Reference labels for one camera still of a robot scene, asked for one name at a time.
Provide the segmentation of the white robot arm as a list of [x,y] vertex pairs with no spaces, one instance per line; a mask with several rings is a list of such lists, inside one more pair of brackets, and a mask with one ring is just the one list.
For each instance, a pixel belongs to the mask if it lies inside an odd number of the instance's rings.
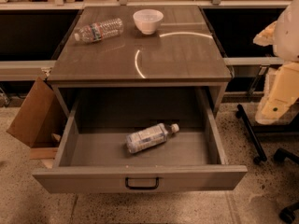
[[255,115],[258,123],[268,125],[279,120],[299,99],[299,0],[292,0],[276,21],[253,38],[253,43],[272,45],[274,54],[283,60],[272,86],[266,79]]

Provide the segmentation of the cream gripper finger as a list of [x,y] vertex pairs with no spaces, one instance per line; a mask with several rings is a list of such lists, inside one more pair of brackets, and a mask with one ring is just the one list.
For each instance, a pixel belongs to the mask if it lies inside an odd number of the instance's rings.
[[299,99],[299,63],[284,63],[266,74],[263,98],[255,120],[262,125],[278,121]]
[[253,43],[259,46],[269,46],[274,43],[274,31],[276,28],[276,22],[273,21],[271,24],[269,24],[267,27],[265,27],[260,33],[258,33],[253,38]]

